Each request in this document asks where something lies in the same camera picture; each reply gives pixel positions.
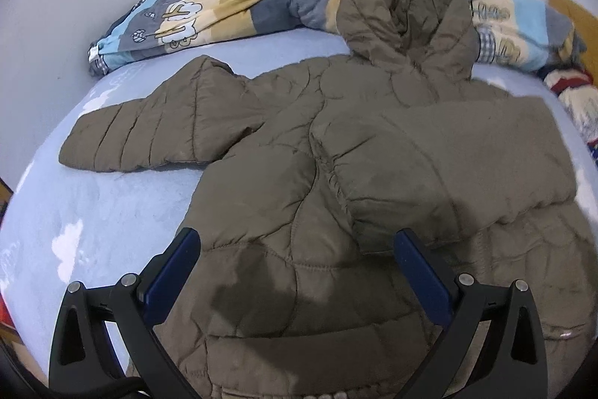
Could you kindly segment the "olive quilted hooded jacket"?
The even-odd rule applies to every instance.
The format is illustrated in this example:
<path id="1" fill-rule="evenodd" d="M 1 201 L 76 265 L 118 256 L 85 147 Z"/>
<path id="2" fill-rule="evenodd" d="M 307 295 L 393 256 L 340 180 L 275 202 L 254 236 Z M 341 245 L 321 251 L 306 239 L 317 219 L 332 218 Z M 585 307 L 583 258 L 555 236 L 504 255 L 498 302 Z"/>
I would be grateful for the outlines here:
<path id="1" fill-rule="evenodd" d="M 198 164 L 202 253 L 158 337 L 206 398 L 381 398 L 436 338 L 393 261 L 404 228 L 488 285 L 524 279 L 547 394 L 597 327 L 597 251 L 551 110 L 473 79 L 467 0 L 340 0 L 347 55 L 248 78 L 202 56 L 81 116 L 60 162 Z"/>

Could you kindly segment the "light blue cloud bedsheet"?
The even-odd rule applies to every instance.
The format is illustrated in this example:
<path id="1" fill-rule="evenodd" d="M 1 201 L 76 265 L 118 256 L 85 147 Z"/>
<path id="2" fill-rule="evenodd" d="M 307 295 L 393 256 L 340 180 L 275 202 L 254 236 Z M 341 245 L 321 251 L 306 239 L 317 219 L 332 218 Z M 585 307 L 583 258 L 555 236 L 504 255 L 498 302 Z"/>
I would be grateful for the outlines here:
<path id="1" fill-rule="evenodd" d="M 207 55 L 255 77 L 307 58 L 346 53 L 339 36 L 308 29 L 217 43 L 145 60 L 100 79 L 40 146 L 1 226 L 1 291 L 16 330 L 42 371 L 69 283 L 115 283 L 168 245 L 201 171 L 172 166 L 139 173 L 64 167 L 58 155 L 79 116 L 150 94 L 195 57 Z"/>

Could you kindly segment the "navy star patterned pillow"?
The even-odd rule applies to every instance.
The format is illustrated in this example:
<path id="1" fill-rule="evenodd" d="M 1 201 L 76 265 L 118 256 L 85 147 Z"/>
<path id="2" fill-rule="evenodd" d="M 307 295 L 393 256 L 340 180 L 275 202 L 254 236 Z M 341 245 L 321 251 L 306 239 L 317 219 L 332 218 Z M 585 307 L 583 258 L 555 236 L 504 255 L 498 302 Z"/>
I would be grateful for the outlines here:
<path id="1" fill-rule="evenodd" d="M 561 102 L 597 162 L 598 93 L 593 78 L 586 72 L 569 68 L 551 70 L 542 80 Z"/>

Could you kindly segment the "colourful patchwork blanket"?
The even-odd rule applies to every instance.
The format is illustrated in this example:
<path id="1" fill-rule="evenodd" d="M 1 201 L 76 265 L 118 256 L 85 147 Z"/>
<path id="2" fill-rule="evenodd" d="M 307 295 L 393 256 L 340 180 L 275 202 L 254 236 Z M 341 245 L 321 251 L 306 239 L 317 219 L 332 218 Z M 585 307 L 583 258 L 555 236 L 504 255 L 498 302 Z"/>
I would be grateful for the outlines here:
<path id="1" fill-rule="evenodd" d="M 88 51 L 92 75 L 188 47 L 294 28 L 336 32 L 340 0 L 140 0 Z M 568 16 L 539 0 L 467 0 L 480 40 L 477 60 L 524 72 L 588 62 Z"/>

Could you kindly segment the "wooden headboard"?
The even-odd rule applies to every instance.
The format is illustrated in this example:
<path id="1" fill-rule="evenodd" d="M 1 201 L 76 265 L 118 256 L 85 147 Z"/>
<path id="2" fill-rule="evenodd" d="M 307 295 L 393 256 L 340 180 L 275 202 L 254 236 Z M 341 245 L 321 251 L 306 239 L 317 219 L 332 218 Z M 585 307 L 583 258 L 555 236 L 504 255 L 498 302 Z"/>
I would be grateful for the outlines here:
<path id="1" fill-rule="evenodd" d="M 548 0 L 556 11 L 565 14 L 575 24 L 577 32 L 586 44 L 585 54 L 597 57 L 597 17 L 573 0 Z"/>

